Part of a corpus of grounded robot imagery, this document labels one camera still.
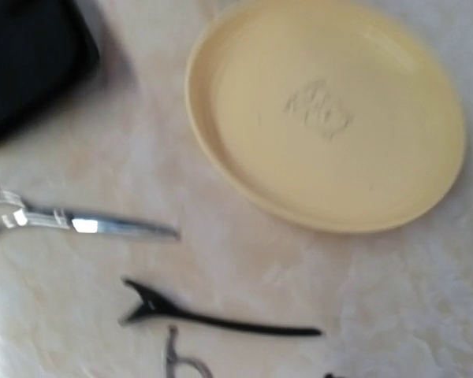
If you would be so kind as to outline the long black hair clip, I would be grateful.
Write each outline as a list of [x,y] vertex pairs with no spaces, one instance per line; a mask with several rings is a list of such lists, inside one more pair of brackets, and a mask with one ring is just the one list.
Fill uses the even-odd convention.
[[138,281],[122,278],[122,283],[134,290],[140,297],[140,304],[121,319],[121,324],[135,324],[156,317],[168,317],[182,321],[192,321],[236,332],[255,333],[284,337],[320,337],[324,332],[318,328],[286,327],[253,324],[244,321],[227,320],[196,313],[178,306],[164,294]]

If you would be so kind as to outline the straight silver scissors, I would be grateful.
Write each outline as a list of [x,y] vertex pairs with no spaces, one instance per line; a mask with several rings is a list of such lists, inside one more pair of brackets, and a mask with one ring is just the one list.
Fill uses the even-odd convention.
[[103,213],[33,206],[18,194],[1,188],[0,206],[14,208],[12,213],[0,216],[0,232],[18,228],[52,228],[84,235],[108,234],[175,241],[181,239],[181,232],[168,224],[133,220]]

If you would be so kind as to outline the black zip tool case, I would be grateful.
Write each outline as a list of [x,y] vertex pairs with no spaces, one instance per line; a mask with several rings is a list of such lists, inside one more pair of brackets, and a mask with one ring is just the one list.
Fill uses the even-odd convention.
[[99,65],[74,1],[0,1],[0,141],[22,129]]

